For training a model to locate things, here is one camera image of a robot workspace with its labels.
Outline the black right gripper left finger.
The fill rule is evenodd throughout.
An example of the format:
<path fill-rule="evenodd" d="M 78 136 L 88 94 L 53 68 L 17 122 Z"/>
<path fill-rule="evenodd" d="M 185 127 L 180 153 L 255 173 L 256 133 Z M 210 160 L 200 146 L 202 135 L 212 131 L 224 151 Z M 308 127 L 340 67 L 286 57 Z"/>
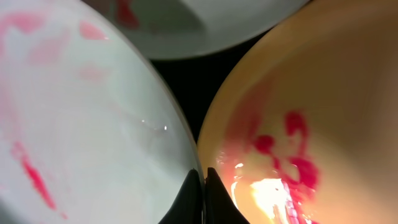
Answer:
<path fill-rule="evenodd" d="M 178 194 L 159 224 L 202 224 L 203 197 L 197 170 L 188 172 Z"/>

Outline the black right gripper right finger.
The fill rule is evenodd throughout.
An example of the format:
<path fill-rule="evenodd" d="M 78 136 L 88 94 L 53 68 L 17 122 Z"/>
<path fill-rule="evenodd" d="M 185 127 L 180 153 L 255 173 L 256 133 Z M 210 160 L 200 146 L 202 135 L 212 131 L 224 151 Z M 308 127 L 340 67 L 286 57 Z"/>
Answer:
<path fill-rule="evenodd" d="M 217 171 L 209 167 L 205 179 L 207 224 L 249 224 L 234 205 Z"/>

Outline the yellow plate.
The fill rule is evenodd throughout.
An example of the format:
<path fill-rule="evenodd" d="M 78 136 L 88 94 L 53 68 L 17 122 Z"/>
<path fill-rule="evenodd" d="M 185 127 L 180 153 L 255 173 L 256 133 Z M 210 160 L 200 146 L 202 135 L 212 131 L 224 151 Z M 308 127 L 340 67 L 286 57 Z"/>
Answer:
<path fill-rule="evenodd" d="M 397 2 L 316 0 L 270 30 L 198 156 L 250 223 L 396 223 Z"/>

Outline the mint green plate front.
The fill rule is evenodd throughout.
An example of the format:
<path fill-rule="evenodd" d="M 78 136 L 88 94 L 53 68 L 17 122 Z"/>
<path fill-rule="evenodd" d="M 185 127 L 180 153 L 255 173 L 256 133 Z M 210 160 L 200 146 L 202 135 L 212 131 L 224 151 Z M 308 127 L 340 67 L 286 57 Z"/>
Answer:
<path fill-rule="evenodd" d="M 1 2 L 2 223 L 160 223 L 199 168 L 166 84 L 101 14 Z"/>

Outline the mint green plate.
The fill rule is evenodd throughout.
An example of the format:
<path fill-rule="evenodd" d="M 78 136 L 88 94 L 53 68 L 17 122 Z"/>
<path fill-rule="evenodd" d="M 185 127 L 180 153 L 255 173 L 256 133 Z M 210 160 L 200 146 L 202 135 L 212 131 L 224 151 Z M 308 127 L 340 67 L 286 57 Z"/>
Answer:
<path fill-rule="evenodd" d="M 149 59 L 228 49 L 277 25 L 308 0 L 83 0 Z"/>
<path fill-rule="evenodd" d="M 166 84 L 101 14 L 1 2 L 2 223 L 160 223 L 199 168 Z"/>

